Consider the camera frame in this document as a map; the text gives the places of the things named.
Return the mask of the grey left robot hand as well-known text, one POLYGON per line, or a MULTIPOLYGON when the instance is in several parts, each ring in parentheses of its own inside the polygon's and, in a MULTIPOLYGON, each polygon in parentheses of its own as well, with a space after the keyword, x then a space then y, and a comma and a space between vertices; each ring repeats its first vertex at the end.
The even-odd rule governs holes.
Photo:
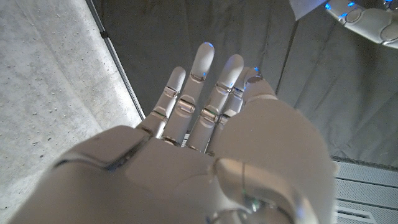
POLYGON ((381 8, 365 8, 349 0, 330 0, 325 9, 345 28, 376 44, 397 48, 397 0, 385 0, 381 8))

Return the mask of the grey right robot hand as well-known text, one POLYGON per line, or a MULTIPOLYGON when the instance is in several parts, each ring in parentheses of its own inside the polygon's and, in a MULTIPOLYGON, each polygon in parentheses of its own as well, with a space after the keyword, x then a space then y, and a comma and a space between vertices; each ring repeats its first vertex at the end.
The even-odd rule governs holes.
POLYGON ((215 55, 177 67, 152 112, 83 141, 40 178, 12 223, 335 223, 319 130, 232 55, 202 109, 215 55))

